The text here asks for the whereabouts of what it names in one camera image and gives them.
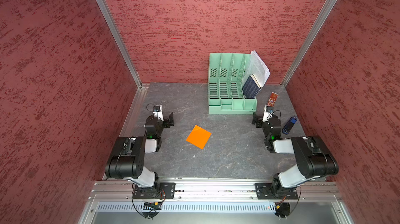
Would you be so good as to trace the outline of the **orange square paper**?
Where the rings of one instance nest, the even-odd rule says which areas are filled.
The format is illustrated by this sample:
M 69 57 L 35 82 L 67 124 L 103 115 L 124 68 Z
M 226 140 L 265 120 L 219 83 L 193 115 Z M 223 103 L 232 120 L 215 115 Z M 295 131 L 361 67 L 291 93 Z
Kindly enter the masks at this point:
M 199 149 L 204 149 L 208 140 L 211 137 L 211 132 L 201 128 L 198 125 L 195 125 L 186 141 Z

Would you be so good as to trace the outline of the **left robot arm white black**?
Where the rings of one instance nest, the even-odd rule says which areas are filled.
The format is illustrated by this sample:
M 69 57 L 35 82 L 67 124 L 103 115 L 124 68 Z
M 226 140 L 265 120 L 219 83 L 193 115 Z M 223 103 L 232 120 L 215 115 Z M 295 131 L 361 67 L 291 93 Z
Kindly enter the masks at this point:
M 106 177 L 132 182 L 133 199 L 173 199 L 176 184 L 161 182 L 157 173 L 144 166 L 144 159 L 145 154 L 160 150 L 163 130 L 174 125 L 173 113 L 167 119 L 149 116 L 143 136 L 117 138 L 105 166 Z

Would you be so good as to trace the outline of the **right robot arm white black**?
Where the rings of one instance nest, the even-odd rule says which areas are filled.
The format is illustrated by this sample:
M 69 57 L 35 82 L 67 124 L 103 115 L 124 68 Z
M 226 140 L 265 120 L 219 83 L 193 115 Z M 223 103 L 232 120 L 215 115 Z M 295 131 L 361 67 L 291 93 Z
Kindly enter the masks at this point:
M 273 176 L 271 183 L 256 183 L 259 200 L 296 200 L 297 188 L 308 181 L 336 175 L 339 165 L 321 137 L 281 138 L 280 118 L 272 113 L 264 120 L 253 114 L 252 124 L 263 130 L 266 150 L 272 154 L 293 154 L 296 164 Z

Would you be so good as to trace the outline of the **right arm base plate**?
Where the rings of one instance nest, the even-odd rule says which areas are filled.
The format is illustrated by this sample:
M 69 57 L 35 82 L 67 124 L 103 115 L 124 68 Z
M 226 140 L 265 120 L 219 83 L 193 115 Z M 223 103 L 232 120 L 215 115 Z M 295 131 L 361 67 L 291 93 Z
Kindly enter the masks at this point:
M 297 200 L 299 198 L 295 188 L 284 188 L 275 183 L 255 183 L 254 186 L 258 200 Z

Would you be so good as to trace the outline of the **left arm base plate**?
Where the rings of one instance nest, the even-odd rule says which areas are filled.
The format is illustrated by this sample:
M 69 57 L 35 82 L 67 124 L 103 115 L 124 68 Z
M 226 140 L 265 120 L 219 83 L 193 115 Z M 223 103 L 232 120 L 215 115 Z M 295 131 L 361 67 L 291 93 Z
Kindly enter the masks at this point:
M 173 182 L 156 182 L 149 188 L 135 188 L 132 193 L 133 199 L 156 199 L 168 200 L 175 197 L 176 184 Z

